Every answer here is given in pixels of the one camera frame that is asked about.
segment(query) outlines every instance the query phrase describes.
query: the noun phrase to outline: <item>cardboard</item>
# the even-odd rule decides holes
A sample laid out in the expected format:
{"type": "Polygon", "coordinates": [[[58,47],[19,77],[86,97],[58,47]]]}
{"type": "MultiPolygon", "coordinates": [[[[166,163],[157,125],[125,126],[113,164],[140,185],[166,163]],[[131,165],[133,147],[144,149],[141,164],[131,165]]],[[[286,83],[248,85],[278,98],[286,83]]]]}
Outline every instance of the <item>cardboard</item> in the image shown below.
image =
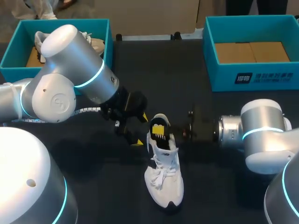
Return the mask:
{"type": "Polygon", "coordinates": [[[255,63],[249,43],[216,43],[220,63],[255,63]]]}
{"type": "Polygon", "coordinates": [[[290,62],[281,42],[250,43],[256,62],[290,62]]]}
{"type": "Polygon", "coordinates": [[[281,42],[216,43],[220,63],[290,62],[281,42]]]}
{"type": "Polygon", "coordinates": [[[28,62],[26,64],[27,68],[38,68],[38,67],[43,67],[44,63],[40,63],[40,61],[37,58],[37,50],[35,47],[32,48],[32,51],[30,53],[28,62]]]}

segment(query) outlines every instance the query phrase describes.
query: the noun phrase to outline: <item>robot logo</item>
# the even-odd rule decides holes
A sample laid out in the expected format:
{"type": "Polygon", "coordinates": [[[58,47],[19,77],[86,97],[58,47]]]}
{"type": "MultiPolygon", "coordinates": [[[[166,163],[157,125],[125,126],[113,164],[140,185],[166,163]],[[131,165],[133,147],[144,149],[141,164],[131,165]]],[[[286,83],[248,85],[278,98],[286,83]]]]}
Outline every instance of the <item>robot logo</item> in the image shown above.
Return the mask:
{"type": "Polygon", "coordinates": [[[70,101],[64,94],[56,94],[51,100],[51,109],[55,113],[64,113],[70,106],[70,101]]]}

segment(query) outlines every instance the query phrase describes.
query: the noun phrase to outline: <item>wall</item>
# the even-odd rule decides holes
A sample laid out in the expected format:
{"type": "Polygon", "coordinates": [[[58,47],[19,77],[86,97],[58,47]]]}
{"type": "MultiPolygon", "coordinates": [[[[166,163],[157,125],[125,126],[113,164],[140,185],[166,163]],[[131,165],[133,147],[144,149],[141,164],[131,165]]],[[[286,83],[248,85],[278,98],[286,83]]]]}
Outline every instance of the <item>wall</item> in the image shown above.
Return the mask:
{"type": "Polygon", "coordinates": [[[199,0],[95,1],[97,15],[111,20],[113,36],[193,33],[199,0]]]}

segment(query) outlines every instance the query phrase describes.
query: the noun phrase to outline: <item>black end effector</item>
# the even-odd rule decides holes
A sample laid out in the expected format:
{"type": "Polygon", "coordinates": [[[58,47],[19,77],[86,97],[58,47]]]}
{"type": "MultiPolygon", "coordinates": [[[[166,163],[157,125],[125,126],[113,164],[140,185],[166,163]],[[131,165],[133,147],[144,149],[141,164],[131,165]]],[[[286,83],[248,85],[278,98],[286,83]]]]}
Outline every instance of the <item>black end effector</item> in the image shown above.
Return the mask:
{"type": "Polygon", "coordinates": [[[130,145],[143,145],[127,128],[130,117],[137,117],[142,123],[148,122],[145,115],[147,99],[140,91],[128,92],[124,87],[120,87],[113,97],[100,106],[101,114],[106,120],[116,121],[117,135],[124,136],[130,145]]]}
{"type": "Polygon", "coordinates": [[[191,122],[183,132],[185,139],[192,142],[212,142],[214,138],[212,117],[204,116],[199,105],[193,105],[188,116],[191,118],[191,122]]]}

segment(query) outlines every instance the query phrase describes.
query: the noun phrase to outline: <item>logo on box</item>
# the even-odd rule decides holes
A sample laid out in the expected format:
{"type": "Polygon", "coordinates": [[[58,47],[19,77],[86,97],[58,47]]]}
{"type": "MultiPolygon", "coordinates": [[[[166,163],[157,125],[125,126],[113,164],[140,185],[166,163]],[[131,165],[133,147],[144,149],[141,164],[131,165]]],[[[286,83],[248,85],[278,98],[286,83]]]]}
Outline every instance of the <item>logo on box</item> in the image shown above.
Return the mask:
{"type": "Polygon", "coordinates": [[[248,84],[250,83],[252,77],[252,73],[238,73],[237,77],[235,78],[235,84],[248,84]]]}

